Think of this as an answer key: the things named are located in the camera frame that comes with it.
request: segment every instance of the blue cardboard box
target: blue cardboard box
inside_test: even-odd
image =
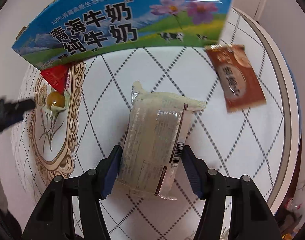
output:
[[[232,0],[55,0],[12,48],[39,70],[97,54],[216,44]]]

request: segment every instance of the table edge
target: table edge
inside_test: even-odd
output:
[[[288,164],[286,167],[286,173],[283,177],[283,181],[280,187],[279,192],[275,196],[275,198],[272,200],[270,197],[267,200],[267,203],[270,207],[270,210],[273,214],[276,213],[277,209],[281,205],[286,192],[289,188],[294,168],[296,165],[297,155],[298,155],[298,147],[299,147],[299,112],[298,112],[298,105],[297,105],[297,97],[294,89],[294,84],[292,81],[292,78],[290,76],[288,67],[286,65],[286,62],[284,60],[284,57],[282,56],[278,46],[274,42],[274,40],[271,38],[271,36],[265,31],[264,28],[262,28],[255,20],[253,20],[249,15],[245,14],[243,11],[234,8],[238,13],[241,13],[244,15],[249,21],[251,21],[262,33],[264,38],[267,40],[268,44],[270,45],[273,53],[275,54],[275,57],[279,63],[285,85],[286,90],[288,94],[289,99],[289,108],[290,108],[290,117],[291,117],[291,143],[290,143],[290,155],[288,158]]]

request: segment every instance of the plastic wrapper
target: plastic wrapper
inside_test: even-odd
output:
[[[52,88],[63,94],[66,88],[68,69],[70,64],[58,65],[40,72],[40,75],[51,85]]]
[[[228,112],[266,103],[244,45],[211,45],[206,52],[220,78]]]
[[[129,128],[118,181],[132,194],[166,199],[174,182],[192,111],[206,107],[173,93],[149,93],[136,81],[132,88]]]

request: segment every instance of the blue gripper pad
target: blue gripper pad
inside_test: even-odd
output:
[[[120,161],[123,149],[120,145],[115,145],[110,155],[102,159],[96,170],[99,172],[99,192],[102,199],[105,199],[112,191],[117,174],[119,172]]]
[[[182,150],[181,161],[185,168],[192,191],[199,199],[205,199],[207,182],[206,172],[208,171],[206,163],[201,159],[197,159],[188,145],[185,145]]]

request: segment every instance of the cow illustration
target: cow illustration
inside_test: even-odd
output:
[[[183,33],[157,33],[160,35],[161,38],[163,38],[165,41],[170,42],[170,40],[180,40],[183,42]]]
[[[200,34],[196,34],[196,35],[197,35],[198,39],[200,39],[200,40],[206,41],[208,38],[207,36],[204,36],[204,35],[200,35]]]

